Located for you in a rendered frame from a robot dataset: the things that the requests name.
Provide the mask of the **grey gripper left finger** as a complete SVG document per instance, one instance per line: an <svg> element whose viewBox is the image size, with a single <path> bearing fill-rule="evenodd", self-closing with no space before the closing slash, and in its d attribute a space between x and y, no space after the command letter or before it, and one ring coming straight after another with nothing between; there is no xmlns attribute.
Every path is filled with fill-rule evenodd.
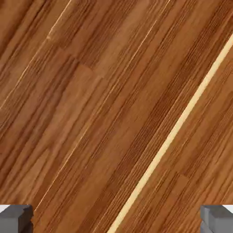
<svg viewBox="0 0 233 233"><path fill-rule="evenodd" d="M0 205L0 233L33 233L33 207L26 205Z"/></svg>

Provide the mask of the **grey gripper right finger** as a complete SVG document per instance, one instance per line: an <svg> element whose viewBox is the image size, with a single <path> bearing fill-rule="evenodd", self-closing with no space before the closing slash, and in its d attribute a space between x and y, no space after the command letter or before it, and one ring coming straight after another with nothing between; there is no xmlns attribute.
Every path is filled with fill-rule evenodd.
<svg viewBox="0 0 233 233"><path fill-rule="evenodd" d="M233 233L233 205L201 205L200 233Z"/></svg>

